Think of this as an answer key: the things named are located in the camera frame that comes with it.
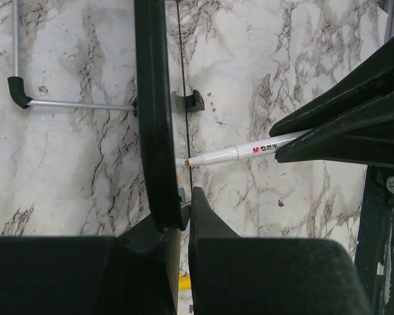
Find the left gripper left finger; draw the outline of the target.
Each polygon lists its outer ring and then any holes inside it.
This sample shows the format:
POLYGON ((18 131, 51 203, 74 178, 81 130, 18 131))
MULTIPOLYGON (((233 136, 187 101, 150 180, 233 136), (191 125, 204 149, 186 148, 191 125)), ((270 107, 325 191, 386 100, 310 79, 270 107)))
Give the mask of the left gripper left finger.
POLYGON ((179 232, 0 237, 0 314, 175 314, 179 232))

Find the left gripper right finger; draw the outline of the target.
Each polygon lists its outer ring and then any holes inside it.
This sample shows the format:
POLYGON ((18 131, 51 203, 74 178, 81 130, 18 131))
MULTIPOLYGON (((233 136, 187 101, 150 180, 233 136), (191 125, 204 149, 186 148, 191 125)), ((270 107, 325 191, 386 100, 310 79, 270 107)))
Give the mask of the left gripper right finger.
POLYGON ((188 264, 195 314, 370 314, 354 264, 332 240, 244 238, 192 191, 188 264))

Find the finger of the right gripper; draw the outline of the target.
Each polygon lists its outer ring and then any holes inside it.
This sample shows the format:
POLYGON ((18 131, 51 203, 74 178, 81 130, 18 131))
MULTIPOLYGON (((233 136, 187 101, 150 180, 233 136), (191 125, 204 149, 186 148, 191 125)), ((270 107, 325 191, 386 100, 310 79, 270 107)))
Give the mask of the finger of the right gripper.
POLYGON ((315 127, 276 151, 279 163, 327 160, 394 166, 394 92, 315 127))
POLYGON ((394 92, 394 36, 334 87, 276 122, 274 137, 315 128, 364 102, 394 92))

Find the yellow marker cap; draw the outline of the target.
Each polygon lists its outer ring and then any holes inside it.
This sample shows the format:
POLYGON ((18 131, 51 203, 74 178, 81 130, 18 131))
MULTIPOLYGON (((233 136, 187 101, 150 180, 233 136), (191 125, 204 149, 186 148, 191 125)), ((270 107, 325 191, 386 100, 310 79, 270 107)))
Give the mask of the yellow marker cap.
POLYGON ((191 280, 188 275, 179 276, 179 291, 186 291, 191 289, 191 280))

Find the white marker pen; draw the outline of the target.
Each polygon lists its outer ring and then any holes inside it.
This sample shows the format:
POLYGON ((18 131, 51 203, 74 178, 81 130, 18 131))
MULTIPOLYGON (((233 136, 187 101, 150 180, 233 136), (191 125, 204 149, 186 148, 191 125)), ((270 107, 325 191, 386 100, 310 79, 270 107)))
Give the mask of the white marker pen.
POLYGON ((296 138, 304 135, 308 131, 310 131, 310 129, 281 136, 264 138, 262 140, 256 140, 244 144, 229 146, 227 148, 215 150, 212 152, 206 152, 194 157, 189 157, 187 159, 181 159, 176 157, 175 165, 177 167, 215 165, 274 154, 278 149, 287 145, 296 138))

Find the black framed whiteboard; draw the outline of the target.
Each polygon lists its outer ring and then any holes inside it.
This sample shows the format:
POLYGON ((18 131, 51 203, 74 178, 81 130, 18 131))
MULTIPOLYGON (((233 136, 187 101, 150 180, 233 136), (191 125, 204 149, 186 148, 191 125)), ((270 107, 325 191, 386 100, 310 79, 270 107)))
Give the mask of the black framed whiteboard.
POLYGON ((19 2, 12 2, 12 72, 7 79, 12 101, 22 109, 35 107, 81 108, 134 112, 139 119, 141 158, 150 211, 156 226, 166 230, 185 230, 189 212, 181 205, 174 158, 173 112, 201 111, 200 94, 175 96, 169 90, 169 70, 165 5, 163 1, 135 1, 135 48, 137 65, 137 106, 88 104, 36 100, 25 93, 20 77, 19 2))

